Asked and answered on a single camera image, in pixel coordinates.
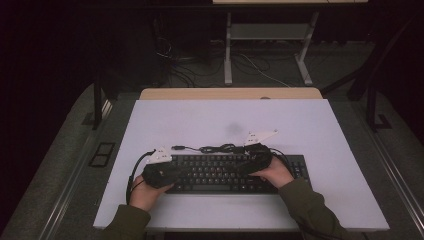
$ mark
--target dark background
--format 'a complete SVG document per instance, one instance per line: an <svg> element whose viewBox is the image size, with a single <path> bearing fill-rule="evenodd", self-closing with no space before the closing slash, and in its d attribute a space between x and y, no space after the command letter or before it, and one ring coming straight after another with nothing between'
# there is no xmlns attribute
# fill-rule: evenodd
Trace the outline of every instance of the dark background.
<svg viewBox="0 0 424 240"><path fill-rule="evenodd" d="M317 23L315 44L373 41L384 49L421 3L370 1L366 8L343 12L325 9ZM173 14L162 16L159 33L170 37L176 47L207 59L208 51L204 49L208 40L223 38L225 21L217 20L222 19L222 13L208 14L207 18L204 13L185 17ZM150 24L155 16L129 9L82 9L76 1L0 2L0 232L70 108L96 76L101 77L108 98L116 98L122 91L140 91L162 84L163 66L156 57L158 46L151 35L158 33ZM199 16L203 20L190 20ZM423 16L418 14L413 19L384 60L376 80L380 91L424 143ZM275 20L268 14L249 13L237 18Z"/></svg>

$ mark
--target olive green sleeve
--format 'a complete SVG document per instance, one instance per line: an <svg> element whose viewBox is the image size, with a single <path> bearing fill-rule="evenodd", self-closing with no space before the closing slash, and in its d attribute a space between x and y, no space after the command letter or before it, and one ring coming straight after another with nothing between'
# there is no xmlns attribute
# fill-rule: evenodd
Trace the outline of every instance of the olive green sleeve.
<svg viewBox="0 0 424 240"><path fill-rule="evenodd" d="M338 239L351 239L336 215L325 206L324 197L314 192L304 179L296 179L278 190L290 216L299 224ZM305 238L315 238L303 231Z"/></svg>
<svg viewBox="0 0 424 240"><path fill-rule="evenodd" d="M136 207L120 205L112 222L103 230L103 239L144 239L144 229L149 221L148 212Z"/></svg>

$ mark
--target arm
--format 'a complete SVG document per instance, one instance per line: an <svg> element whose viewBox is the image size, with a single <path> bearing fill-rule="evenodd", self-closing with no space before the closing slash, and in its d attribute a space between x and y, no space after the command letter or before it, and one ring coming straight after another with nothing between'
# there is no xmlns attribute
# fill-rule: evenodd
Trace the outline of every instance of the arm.
<svg viewBox="0 0 424 240"><path fill-rule="evenodd" d="M299 224L305 239L351 239L334 213L325 206L324 197L312 191L303 179L294 180L279 159L274 157L268 168L251 175L266 179L278 188L290 216ZM307 230L333 238L318 238L313 236L317 233L310 234Z"/></svg>
<svg viewBox="0 0 424 240"><path fill-rule="evenodd" d="M103 239L144 239L145 227L150 221L150 209L159 196L172 185L155 189L147 185L141 176L133 183L129 205L120 205L112 222L103 231Z"/></svg>

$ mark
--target black keyboard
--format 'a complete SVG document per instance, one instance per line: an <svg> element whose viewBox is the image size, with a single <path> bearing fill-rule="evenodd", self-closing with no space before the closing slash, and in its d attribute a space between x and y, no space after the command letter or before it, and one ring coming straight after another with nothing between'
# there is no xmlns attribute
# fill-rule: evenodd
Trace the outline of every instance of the black keyboard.
<svg viewBox="0 0 424 240"><path fill-rule="evenodd" d="M247 161L248 155L172 155L171 163L184 167L186 173L167 193L196 194L276 194L278 190L259 177L234 172L234 166ZM303 155L286 155L294 178L303 177L310 184Z"/></svg>

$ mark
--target white tabletop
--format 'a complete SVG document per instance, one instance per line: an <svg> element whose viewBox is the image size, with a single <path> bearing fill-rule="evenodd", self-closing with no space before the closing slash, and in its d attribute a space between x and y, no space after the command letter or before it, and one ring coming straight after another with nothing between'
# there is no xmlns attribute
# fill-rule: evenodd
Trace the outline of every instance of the white tabletop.
<svg viewBox="0 0 424 240"><path fill-rule="evenodd" d="M278 134L263 144L305 156L312 187L324 195L342 226L354 231L388 229L327 100L140 100L137 101L94 226L106 227L132 168L161 146L193 148L242 145L248 132ZM142 172L145 162L139 166ZM148 230L292 231L297 225L278 196L164 194L151 211Z"/></svg>

